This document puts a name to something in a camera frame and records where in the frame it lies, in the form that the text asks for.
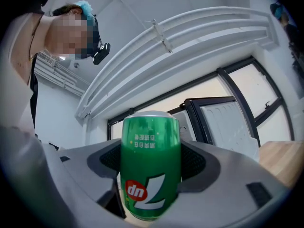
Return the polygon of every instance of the upside-down can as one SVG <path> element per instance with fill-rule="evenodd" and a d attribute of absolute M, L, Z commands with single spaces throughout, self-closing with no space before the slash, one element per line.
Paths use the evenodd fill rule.
<path fill-rule="evenodd" d="M 169 113 L 135 113 L 123 121 L 121 188 L 127 209 L 155 220 L 176 199 L 181 181 L 179 122 Z"/>

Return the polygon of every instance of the ear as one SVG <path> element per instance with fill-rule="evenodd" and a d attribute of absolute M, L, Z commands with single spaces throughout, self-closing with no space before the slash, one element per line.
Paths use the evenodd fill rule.
<path fill-rule="evenodd" d="M 81 9 L 71 9 L 69 11 L 69 14 L 81 14 L 82 10 Z"/>

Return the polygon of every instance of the white shirt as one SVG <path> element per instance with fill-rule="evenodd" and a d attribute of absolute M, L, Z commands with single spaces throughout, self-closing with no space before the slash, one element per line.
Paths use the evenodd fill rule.
<path fill-rule="evenodd" d="M 35 134 L 30 110 L 33 95 L 11 64 L 11 54 L 16 39 L 32 13 L 14 19 L 0 45 L 0 125 L 17 127 L 23 132 Z"/>

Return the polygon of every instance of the white number 7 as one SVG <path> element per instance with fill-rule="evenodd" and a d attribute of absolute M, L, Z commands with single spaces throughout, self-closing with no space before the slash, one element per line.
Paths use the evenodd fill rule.
<path fill-rule="evenodd" d="M 148 181 L 148 185 L 147 185 L 147 192 L 148 192 L 147 198 L 143 201 L 136 202 L 134 207 L 138 208 L 138 209 L 159 209 L 159 208 L 161 208 L 165 203 L 165 199 L 163 199 L 159 202 L 156 202 L 156 203 L 148 203 L 148 202 L 151 199 L 153 199 L 155 197 L 155 195 L 158 193 L 158 191 L 161 189 L 162 183 L 164 180 L 165 180 L 165 174 L 163 174 L 162 176 L 159 176 L 159 177 L 150 178 Z"/>

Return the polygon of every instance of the wooden surface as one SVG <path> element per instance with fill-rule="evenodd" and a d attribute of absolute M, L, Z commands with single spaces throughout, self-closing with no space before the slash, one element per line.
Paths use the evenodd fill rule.
<path fill-rule="evenodd" d="M 267 142 L 259 148 L 260 164 L 285 186 L 293 187 L 304 167 L 304 142 Z"/>

